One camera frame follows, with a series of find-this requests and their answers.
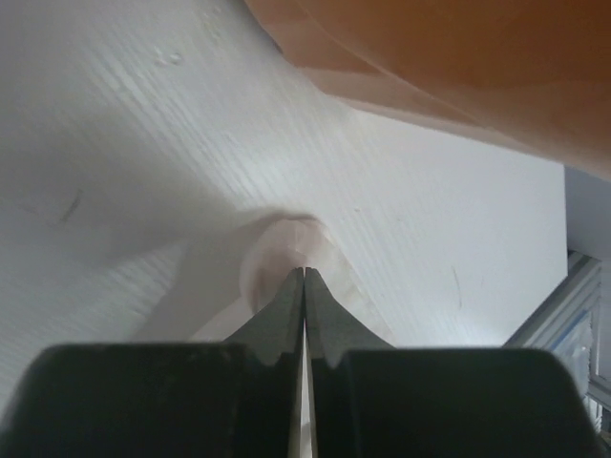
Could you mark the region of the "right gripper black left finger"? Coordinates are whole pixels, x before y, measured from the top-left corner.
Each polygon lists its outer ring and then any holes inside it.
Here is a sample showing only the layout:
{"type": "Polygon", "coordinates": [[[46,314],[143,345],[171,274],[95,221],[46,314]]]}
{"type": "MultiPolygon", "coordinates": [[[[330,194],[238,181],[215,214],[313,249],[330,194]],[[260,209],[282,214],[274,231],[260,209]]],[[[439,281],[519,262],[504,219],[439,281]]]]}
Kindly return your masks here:
{"type": "Polygon", "coordinates": [[[296,457],[305,275],[214,343],[55,345],[1,421],[5,457],[296,457]]]}

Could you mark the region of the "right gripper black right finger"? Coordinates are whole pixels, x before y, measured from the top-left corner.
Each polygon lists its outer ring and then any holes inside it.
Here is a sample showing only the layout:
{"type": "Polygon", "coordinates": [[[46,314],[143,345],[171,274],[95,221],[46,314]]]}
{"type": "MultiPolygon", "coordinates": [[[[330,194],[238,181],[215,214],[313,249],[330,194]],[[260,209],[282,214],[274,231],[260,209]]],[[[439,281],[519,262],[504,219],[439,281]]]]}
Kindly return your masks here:
{"type": "Polygon", "coordinates": [[[533,348],[395,348],[304,278],[317,457],[602,457],[568,371],[533,348]]]}

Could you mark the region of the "white and green t shirt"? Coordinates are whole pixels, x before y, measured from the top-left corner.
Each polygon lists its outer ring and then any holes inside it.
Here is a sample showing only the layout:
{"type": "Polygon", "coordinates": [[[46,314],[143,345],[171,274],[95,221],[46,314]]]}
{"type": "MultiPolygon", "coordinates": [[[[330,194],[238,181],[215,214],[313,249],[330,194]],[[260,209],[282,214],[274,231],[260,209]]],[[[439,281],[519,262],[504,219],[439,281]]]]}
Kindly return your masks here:
{"type": "Polygon", "coordinates": [[[321,219],[373,287],[383,125],[241,2],[3,2],[2,390],[50,344],[191,335],[273,219],[321,219]]]}

